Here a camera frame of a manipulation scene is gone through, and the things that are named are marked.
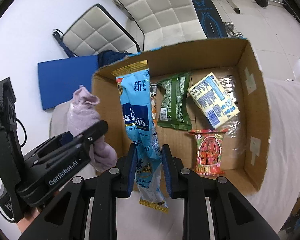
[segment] screw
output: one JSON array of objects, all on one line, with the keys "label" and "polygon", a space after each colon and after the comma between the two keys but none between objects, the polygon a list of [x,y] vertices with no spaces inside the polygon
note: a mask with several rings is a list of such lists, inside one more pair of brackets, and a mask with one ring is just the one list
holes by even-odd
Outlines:
[{"label": "screw", "polygon": [[119,169],[118,169],[118,168],[111,168],[111,169],[109,170],[109,172],[110,172],[111,174],[117,174],[117,173],[119,172]]},{"label": "screw", "polygon": [[190,170],[188,168],[183,168],[180,172],[184,175],[188,175],[190,173]]},{"label": "screw", "polygon": [[72,182],[73,182],[74,184],[78,184],[78,183],[80,183],[81,181],[82,181],[82,178],[79,177],[79,176],[74,177],[74,178],[72,179]]},{"label": "screw", "polygon": [[221,184],[225,184],[227,182],[227,179],[225,177],[218,177],[218,182]]}]

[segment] white wall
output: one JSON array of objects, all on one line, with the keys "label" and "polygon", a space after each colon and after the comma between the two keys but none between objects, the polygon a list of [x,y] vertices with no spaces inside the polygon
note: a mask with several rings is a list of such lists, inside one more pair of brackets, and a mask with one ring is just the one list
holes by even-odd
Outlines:
[{"label": "white wall", "polygon": [[[125,27],[127,17],[111,0],[15,0],[0,19],[0,80],[10,77],[17,97],[17,117],[28,135],[23,154],[48,139],[51,111],[41,108],[37,63],[67,57],[53,39],[52,30],[66,31],[96,3]],[[18,135],[22,142],[21,128]],[[20,235],[16,225],[1,216],[0,228],[10,240]]]}]

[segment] blue foam mat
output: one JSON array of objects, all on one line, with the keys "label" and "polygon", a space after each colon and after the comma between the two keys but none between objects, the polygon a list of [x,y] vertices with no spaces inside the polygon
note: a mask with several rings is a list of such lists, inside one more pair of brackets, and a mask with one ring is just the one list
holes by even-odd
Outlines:
[{"label": "blue foam mat", "polygon": [[43,110],[72,99],[85,86],[91,92],[91,79],[98,69],[98,56],[72,57],[38,63],[38,79]]}]

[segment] cardboard flap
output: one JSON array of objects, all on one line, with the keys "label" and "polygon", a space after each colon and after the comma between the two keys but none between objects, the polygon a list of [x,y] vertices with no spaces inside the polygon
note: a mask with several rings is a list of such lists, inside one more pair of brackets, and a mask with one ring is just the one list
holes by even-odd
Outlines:
[{"label": "cardboard flap", "polygon": [[[238,71],[242,84],[243,101],[246,114],[247,137],[246,158],[244,169],[250,176],[257,189],[261,184],[267,167],[267,153],[270,138],[270,112],[266,96],[266,88],[263,83],[262,73],[259,70],[251,45],[248,43],[238,63]],[[251,91],[250,82],[247,80],[253,76],[255,87]],[[250,147],[251,137],[260,140],[258,152],[252,152]]]},{"label": "cardboard flap", "polygon": [[150,77],[202,68],[235,66],[247,43],[247,40],[243,39],[183,42],[128,57],[123,61],[100,68],[97,73],[114,80],[112,71],[142,60],[148,60]]},{"label": "cardboard flap", "polygon": [[100,99],[96,111],[100,114],[101,119],[108,123],[105,141],[115,149],[120,158],[123,156],[122,133],[125,133],[125,130],[122,127],[123,116],[117,83],[95,74],[92,79],[92,94]]}]

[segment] barcode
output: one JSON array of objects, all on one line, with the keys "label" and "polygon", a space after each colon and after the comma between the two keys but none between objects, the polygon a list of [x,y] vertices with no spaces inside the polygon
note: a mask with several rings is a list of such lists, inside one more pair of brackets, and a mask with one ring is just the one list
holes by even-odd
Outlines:
[{"label": "barcode", "polygon": [[160,109],[160,120],[161,121],[168,121],[167,108],[161,108]]},{"label": "barcode", "polygon": [[209,112],[207,112],[207,116],[209,121],[211,122],[212,126],[216,126],[218,123],[220,123],[220,120],[218,119],[216,113],[211,109]]}]

